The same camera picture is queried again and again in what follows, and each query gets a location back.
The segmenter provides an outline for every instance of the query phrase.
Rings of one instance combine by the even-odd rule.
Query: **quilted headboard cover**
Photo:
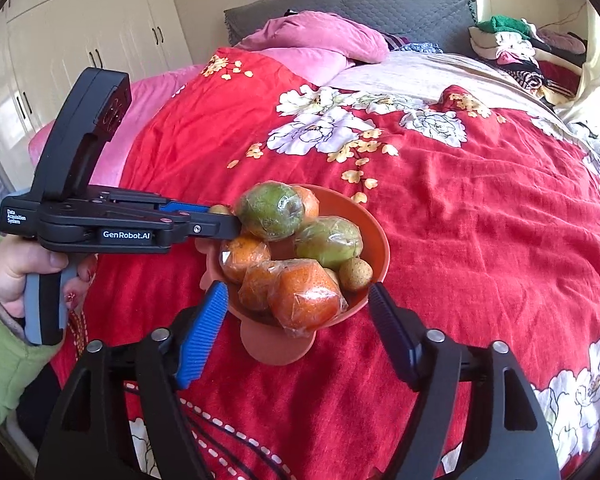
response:
[[[233,46],[287,9],[335,12],[380,32],[405,34],[414,43],[438,43],[445,52],[475,57],[468,28],[476,0],[259,0],[224,12]]]

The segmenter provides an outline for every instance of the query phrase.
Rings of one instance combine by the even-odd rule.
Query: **plastic-wrapped green fruit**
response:
[[[304,218],[304,205],[291,186],[268,180],[240,197],[235,214],[253,235],[274,242],[298,230]]]
[[[296,257],[318,260],[332,270],[362,253],[358,226],[339,216],[319,216],[298,231],[294,240]]]

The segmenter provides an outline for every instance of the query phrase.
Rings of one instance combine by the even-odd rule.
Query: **person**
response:
[[[53,253],[13,235],[0,236],[0,427],[62,345],[34,346],[27,341],[23,298],[26,275],[52,274],[67,265],[66,254]],[[62,293],[69,309],[82,307],[95,267],[96,257],[88,256],[78,266],[78,276],[64,286]]]

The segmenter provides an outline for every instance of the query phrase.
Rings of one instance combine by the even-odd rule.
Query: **patterned pillow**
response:
[[[383,34],[386,44],[389,45],[389,52],[399,50],[407,44],[410,44],[409,38],[405,36],[399,36],[398,34]]]
[[[421,52],[423,54],[444,54],[437,43],[410,43],[396,50],[403,52]]]

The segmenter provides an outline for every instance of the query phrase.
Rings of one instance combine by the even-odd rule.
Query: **red floral blanket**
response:
[[[600,179],[559,123],[479,99],[458,87],[436,104],[316,89],[272,59],[221,49],[139,135],[121,186],[211,205],[274,179],[363,203],[390,241],[392,296],[458,342],[508,342],[569,471],[600,431]],[[204,270],[193,241],[165,256],[102,256],[86,324],[72,325],[77,347],[170,324],[200,299]],[[75,354],[68,344],[56,359],[62,380]],[[281,368],[247,355],[229,315],[181,397],[216,478],[249,480],[364,480],[387,465],[415,400],[366,311]],[[129,399],[142,466],[155,472]],[[441,471],[463,428],[459,415]]]

